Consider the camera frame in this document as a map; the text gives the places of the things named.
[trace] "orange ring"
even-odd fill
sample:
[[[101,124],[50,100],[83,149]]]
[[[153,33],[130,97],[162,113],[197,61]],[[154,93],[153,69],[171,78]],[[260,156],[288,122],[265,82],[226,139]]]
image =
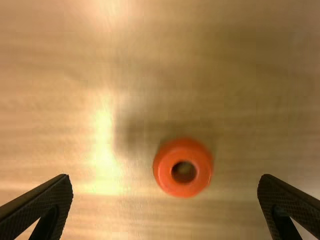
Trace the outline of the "orange ring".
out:
[[[173,169],[180,162],[189,162],[195,169],[188,182],[179,182]],[[153,161],[153,174],[158,185],[168,194],[188,198],[197,195],[209,183],[213,173],[213,157],[198,141],[179,138],[166,143],[157,152]]]

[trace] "textured gripper pad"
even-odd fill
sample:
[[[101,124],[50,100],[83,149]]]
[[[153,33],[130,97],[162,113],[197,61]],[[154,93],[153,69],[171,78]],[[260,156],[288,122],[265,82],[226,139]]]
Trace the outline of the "textured gripper pad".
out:
[[[0,207],[0,240],[13,240],[40,218],[30,240],[60,239],[73,199],[61,174]]]
[[[302,239],[290,217],[320,239],[319,200],[269,174],[261,177],[257,195],[274,240]]]

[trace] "wooden table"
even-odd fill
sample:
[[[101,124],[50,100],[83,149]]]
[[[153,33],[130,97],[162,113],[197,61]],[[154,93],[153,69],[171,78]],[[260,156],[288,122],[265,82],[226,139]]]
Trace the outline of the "wooden table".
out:
[[[312,0],[0,1],[0,205],[67,173],[62,240],[270,240],[262,174],[320,198],[319,14]],[[216,157],[190,199],[152,173],[178,136]]]

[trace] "ring hole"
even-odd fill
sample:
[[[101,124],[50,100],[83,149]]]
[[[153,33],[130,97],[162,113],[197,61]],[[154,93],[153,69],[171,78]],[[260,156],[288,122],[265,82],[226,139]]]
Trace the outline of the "ring hole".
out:
[[[182,160],[173,166],[171,175],[176,182],[188,184],[195,179],[197,170],[192,163]]]

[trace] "wood grain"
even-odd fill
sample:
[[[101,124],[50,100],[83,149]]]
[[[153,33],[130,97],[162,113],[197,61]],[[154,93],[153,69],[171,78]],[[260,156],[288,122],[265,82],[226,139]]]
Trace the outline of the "wood grain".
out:
[[[262,174],[320,198],[319,13],[312,0],[0,1],[0,205],[67,173],[63,240],[271,239]],[[192,199],[152,175],[177,136],[216,158]]]

